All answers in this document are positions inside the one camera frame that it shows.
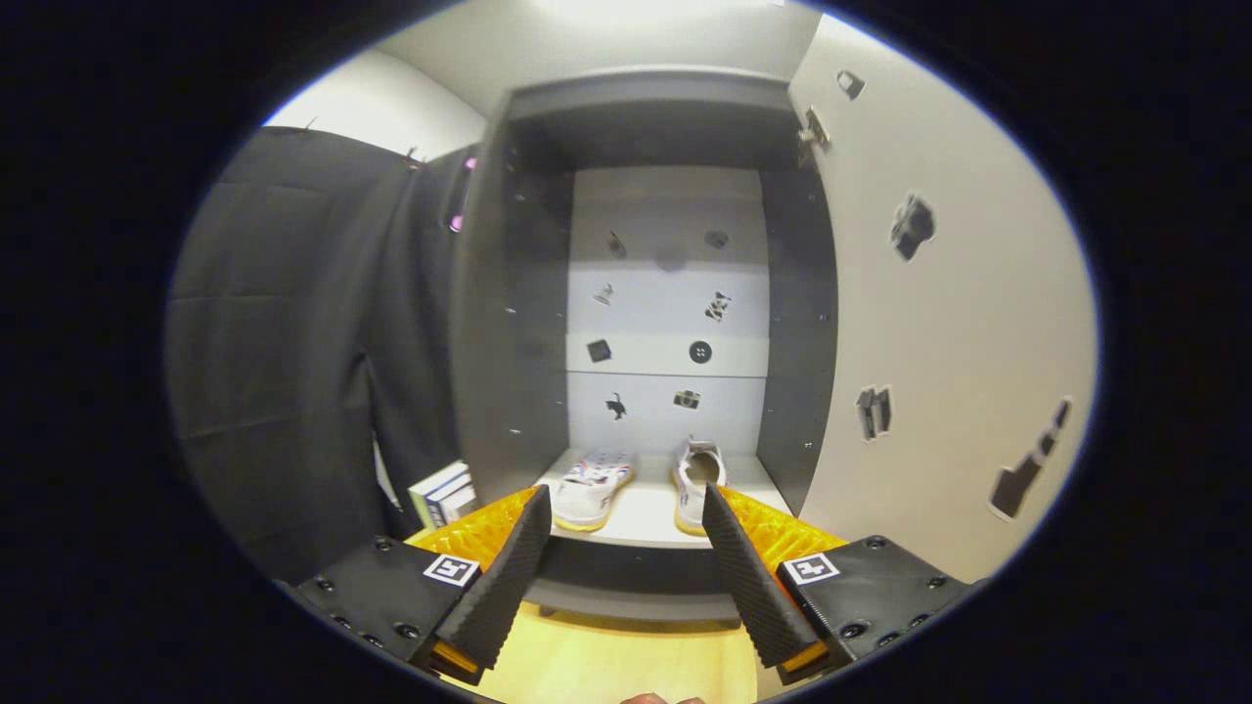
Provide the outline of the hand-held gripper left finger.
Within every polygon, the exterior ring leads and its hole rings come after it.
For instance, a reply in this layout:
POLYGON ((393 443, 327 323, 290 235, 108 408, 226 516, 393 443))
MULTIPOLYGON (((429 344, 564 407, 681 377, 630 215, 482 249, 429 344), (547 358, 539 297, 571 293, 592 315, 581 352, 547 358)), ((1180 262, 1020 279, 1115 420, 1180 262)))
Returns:
POLYGON ((548 486, 535 485, 409 541, 371 537, 290 596, 399 661, 478 685, 510 638, 551 524, 548 486))

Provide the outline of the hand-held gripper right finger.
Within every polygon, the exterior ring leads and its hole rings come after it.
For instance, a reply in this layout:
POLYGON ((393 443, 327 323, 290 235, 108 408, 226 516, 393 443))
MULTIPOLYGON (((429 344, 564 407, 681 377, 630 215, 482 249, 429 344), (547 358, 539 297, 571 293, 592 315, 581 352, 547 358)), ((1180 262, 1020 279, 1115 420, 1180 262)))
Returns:
POLYGON ((702 526, 757 658, 782 684, 871 656, 978 588, 885 536, 846 541, 715 484, 702 526))

